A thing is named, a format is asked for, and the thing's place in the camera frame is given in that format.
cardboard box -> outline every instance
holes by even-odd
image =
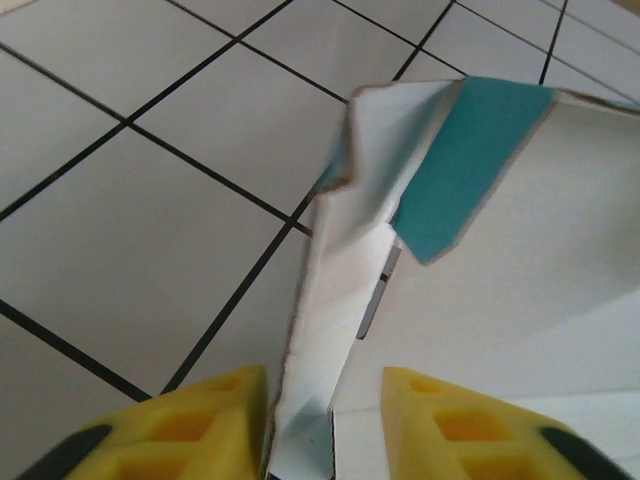
[[[322,187],[272,473],[388,478],[385,366],[577,414],[614,458],[640,454],[639,111],[485,78],[363,88]]]

black rubber piece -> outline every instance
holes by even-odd
[[[633,480],[586,440],[554,427],[540,433],[586,480]]]
[[[16,480],[63,480],[111,430],[111,425],[96,425],[69,435]]]

yellow foam block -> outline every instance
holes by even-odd
[[[66,479],[257,480],[266,413],[264,368],[236,370],[88,425],[113,430]]]
[[[392,480],[584,480],[540,434],[565,425],[408,369],[385,369],[382,421]]]

cardboard panel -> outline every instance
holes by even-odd
[[[283,480],[280,466],[302,451],[286,446],[329,409],[395,238],[388,222],[457,92],[452,82],[398,84],[364,89],[349,106],[323,182],[350,183],[317,200],[316,233],[276,406],[272,472]],[[329,178],[331,172],[337,177]]]
[[[558,105],[450,253],[403,252],[335,398],[397,365],[499,397],[640,388],[640,119]]]

torn cardboard edge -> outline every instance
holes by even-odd
[[[305,429],[331,411],[330,405],[342,369],[395,239],[391,225],[393,223],[394,227],[398,227],[395,212],[402,207],[404,195],[424,165],[427,154],[432,151],[444,129],[448,128],[445,124],[451,119],[450,115],[465,86],[483,82],[493,90],[524,88],[535,91],[542,100],[533,109],[529,123],[525,123],[526,128],[521,129],[516,141],[509,146],[508,154],[501,160],[502,164],[496,162],[489,186],[478,190],[481,195],[476,197],[471,211],[462,215],[466,215],[464,222],[457,226],[453,232],[455,235],[450,236],[446,248],[432,252],[430,258],[436,258],[452,248],[455,240],[464,233],[465,225],[468,226],[477,213],[478,204],[491,195],[501,175],[509,168],[510,160],[523,148],[526,138],[530,137],[535,127],[544,122],[545,116],[556,103],[622,115],[640,115],[633,106],[612,104],[577,92],[552,91],[545,87],[491,79],[393,84],[357,92],[349,102],[342,141],[338,142],[328,168],[336,177],[323,179],[325,183],[320,186],[320,193],[314,202],[317,207],[315,236],[309,246],[308,261],[301,279],[296,315],[284,361],[281,393],[275,409],[276,432],[271,471],[282,480],[288,480],[287,474],[279,471],[283,465],[282,458],[289,456],[286,452],[286,445],[290,443],[288,440],[304,437]],[[382,101],[374,106],[368,105],[369,94],[386,97],[383,99],[386,103]],[[401,117],[387,118],[393,117],[398,101],[404,101],[405,106],[411,108]],[[381,112],[385,109],[387,116]],[[366,122],[372,119],[378,124],[367,125]],[[400,130],[411,134],[395,145],[377,144],[376,128],[391,128],[395,125],[393,122],[405,122],[404,130]],[[458,140],[467,133],[465,130],[454,132]],[[324,278],[324,272],[331,272],[332,278]],[[335,437],[332,438],[333,451]],[[331,464],[335,474],[335,455],[332,455]],[[322,470],[318,469],[316,476],[308,472],[306,478],[326,480],[329,477]]]

